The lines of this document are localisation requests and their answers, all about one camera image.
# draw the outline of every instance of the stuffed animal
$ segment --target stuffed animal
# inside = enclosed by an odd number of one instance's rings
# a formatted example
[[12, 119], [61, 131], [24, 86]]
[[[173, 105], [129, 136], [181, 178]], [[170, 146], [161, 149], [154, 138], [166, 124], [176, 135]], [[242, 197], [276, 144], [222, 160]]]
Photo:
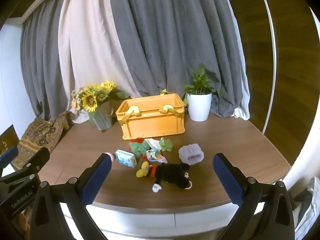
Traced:
[[179, 158], [183, 163], [193, 165], [204, 159], [204, 153], [197, 143], [182, 146], [179, 149]]
[[144, 139], [141, 138], [141, 137], [138, 137], [138, 138], [136, 138], [136, 139], [130, 140], [130, 142], [137, 142], [137, 143], [143, 143], [143, 141], [144, 141]]
[[159, 141], [159, 144], [163, 152], [164, 151], [171, 152], [173, 150], [173, 142], [170, 139], [164, 139], [164, 137], [162, 137]]
[[131, 142], [130, 151], [134, 154], [134, 156], [138, 159], [141, 155], [146, 156], [146, 151], [150, 149], [148, 142], [142, 141], [140, 142]]
[[156, 148], [152, 148], [147, 152], [147, 159], [151, 162], [168, 163], [167, 159], [161, 155], [160, 151]]
[[192, 182], [189, 181], [189, 175], [187, 170], [189, 170], [189, 165], [186, 163], [161, 163], [161, 165], [149, 165], [148, 162], [144, 162], [141, 166], [141, 170], [137, 171], [136, 176], [156, 178], [152, 190], [153, 192], [158, 192], [162, 189], [160, 183], [165, 181], [168, 183], [175, 183], [179, 188], [190, 189], [192, 187]]

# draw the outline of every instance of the white wall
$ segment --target white wall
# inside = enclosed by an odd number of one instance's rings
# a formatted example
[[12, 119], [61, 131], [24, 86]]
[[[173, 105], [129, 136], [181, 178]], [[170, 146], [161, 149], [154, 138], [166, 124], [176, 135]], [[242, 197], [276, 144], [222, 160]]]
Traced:
[[0, 101], [1, 126], [10, 126], [12, 123], [19, 139], [36, 117], [22, 78], [20, 62], [21, 31], [21, 25], [9, 24], [5, 24], [0, 30], [0, 80], [4, 97], [4, 100]]
[[[0, 31], [0, 59], [2, 58], [2, 47], [3, 47], [3, 36], [4, 36], [4, 31]], [[7, 130], [11, 125], [12, 121], [8, 112], [7, 105], [4, 100], [4, 93], [3, 93], [3, 88], [2, 88], [2, 74], [1, 74], [1, 63], [0, 63], [0, 102], [1, 102], [1, 107], [0, 107], [0, 135]]]

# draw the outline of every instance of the patterned cushion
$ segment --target patterned cushion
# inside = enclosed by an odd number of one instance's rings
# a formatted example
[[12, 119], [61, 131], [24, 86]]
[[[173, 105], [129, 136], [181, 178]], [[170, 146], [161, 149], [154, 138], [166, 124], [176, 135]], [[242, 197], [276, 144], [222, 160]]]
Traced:
[[26, 129], [17, 145], [19, 155], [12, 161], [15, 168], [21, 169], [42, 147], [51, 153], [59, 142], [68, 112], [59, 114], [54, 122], [36, 118]]

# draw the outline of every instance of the yellow crate handle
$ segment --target yellow crate handle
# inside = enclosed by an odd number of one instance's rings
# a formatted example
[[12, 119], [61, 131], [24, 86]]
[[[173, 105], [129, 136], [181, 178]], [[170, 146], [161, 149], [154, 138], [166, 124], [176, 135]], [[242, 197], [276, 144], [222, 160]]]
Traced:
[[128, 118], [133, 115], [133, 116], [141, 116], [139, 107], [137, 106], [130, 106], [129, 110], [125, 113], [124, 117], [119, 120], [119, 123], [121, 125], [124, 125], [125, 122], [128, 120]]
[[166, 94], [172, 94], [172, 93], [168, 92], [167, 89], [162, 90], [160, 93], [161, 96], [164, 96]]
[[184, 113], [178, 113], [171, 105], [163, 105], [162, 109], [160, 109], [159, 111], [162, 114], [167, 114], [169, 111], [173, 113], [176, 117], [182, 117], [184, 115]]

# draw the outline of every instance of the white glove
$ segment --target white glove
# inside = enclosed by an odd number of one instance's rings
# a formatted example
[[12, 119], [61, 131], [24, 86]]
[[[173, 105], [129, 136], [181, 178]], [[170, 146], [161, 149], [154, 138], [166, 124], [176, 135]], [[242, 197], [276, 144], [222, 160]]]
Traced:
[[162, 187], [159, 184], [153, 184], [152, 191], [158, 192]]

